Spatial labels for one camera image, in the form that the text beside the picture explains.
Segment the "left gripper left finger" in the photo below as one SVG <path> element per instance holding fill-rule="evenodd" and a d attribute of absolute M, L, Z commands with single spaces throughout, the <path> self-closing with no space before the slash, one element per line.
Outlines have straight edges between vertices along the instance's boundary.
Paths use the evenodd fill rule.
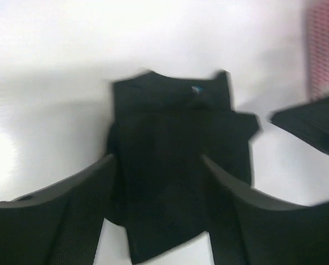
<path fill-rule="evenodd" d="M 116 159 L 0 202 L 0 264 L 93 264 Z"/>

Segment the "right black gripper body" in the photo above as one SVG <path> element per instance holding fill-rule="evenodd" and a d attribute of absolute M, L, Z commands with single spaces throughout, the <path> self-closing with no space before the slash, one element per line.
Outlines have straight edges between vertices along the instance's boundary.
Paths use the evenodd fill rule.
<path fill-rule="evenodd" d="M 329 96 L 273 112 L 270 122 L 329 155 Z"/>

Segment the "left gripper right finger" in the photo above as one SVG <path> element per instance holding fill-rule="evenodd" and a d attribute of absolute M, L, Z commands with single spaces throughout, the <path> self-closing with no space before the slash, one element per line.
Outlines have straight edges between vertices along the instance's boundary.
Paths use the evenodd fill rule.
<path fill-rule="evenodd" d="M 329 201 L 290 203 L 203 162 L 215 264 L 329 264 Z"/>

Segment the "black t-shirt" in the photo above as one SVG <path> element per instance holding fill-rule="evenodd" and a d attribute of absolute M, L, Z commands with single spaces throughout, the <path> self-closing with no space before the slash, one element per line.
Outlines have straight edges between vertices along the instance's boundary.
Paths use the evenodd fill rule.
<path fill-rule="evenodd" d="M 216 264 L 248 264 L 233 197 L 202 160 L 251 184 L 254 114 L 231 107 L 229 75 L 179 79 L 147 72 L 112 84 L 107 152 L 118 160 L 105 217 L 126 230 L 133 264 L 203 232 Z"/>

